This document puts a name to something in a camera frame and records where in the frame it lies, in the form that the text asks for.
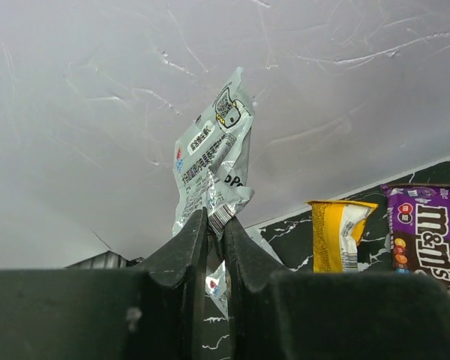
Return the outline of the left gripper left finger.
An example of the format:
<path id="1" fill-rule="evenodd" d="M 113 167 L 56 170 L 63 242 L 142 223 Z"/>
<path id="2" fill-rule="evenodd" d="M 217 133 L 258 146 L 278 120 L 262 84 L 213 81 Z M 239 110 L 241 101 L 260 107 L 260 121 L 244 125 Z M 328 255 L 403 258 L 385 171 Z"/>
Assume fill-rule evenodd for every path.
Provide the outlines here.
<path id="1" fill-rule="evenodd" d="M 207 227 L 130 268 L 0 270 L 0 359 L 198 359 Z"/>

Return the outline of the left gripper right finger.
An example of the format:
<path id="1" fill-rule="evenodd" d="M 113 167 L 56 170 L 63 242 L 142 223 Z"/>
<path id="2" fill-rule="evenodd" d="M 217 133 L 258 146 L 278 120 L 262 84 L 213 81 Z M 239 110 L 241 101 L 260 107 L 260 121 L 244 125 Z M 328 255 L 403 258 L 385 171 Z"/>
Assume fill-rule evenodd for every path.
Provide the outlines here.
<path id="1" fill-rule="evenodd" d="M 238 220 L 223 242 L 234 359 L 450 359 L 450 296 L 435 280 L 294 272 Z"/>

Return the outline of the yellow candy bar wrapper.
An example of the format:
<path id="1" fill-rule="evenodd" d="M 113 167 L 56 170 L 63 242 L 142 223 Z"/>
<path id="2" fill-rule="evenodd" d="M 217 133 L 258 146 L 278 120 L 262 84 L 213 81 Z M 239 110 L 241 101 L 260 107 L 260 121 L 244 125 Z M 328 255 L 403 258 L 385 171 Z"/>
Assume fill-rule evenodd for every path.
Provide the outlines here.
<path id="1" fill-rule="evenodd" d="M 358 247 L 376 203 L 351 200 L 313 200 L 313 271 L 352 273 L 359 270 Z"/>

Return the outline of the dark silver snack wrapper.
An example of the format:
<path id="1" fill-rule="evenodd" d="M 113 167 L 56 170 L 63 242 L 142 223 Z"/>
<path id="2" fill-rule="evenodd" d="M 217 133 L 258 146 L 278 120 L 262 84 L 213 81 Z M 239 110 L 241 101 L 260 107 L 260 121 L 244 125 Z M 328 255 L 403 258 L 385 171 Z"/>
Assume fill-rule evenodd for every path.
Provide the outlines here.
<path id="1" fill-rule="evenodd" d="M 225 226 L 250 202 L 248 161 L 254 105 L 237 67 L 212 104 L 175 142 L 173 175 L 179 201 L 172 233 L 192 213 L 206 209 L 208 228 L 219 242 Z"/>

